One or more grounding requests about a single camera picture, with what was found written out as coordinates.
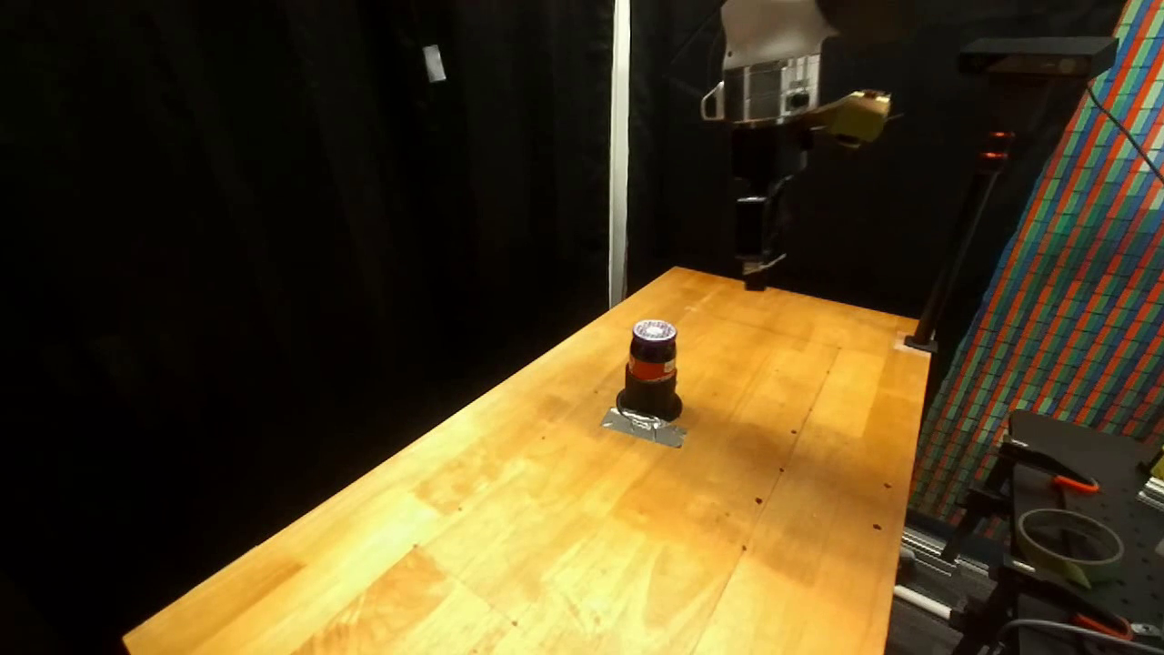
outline colorful patterned board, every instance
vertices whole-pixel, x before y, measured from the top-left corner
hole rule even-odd
[[[1093,88],[1164,164],[1164,0],[1129,0]],[[1086,95],[929,408],[910,505],[950,519],[1012,410],[1164,442],[1164,185]]]

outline wood grain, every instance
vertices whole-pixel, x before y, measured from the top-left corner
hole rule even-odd
[[[688,429],[599,427],[679,327]],[[672,269],[126,635],[155,653],[880,653],[913,320]]]

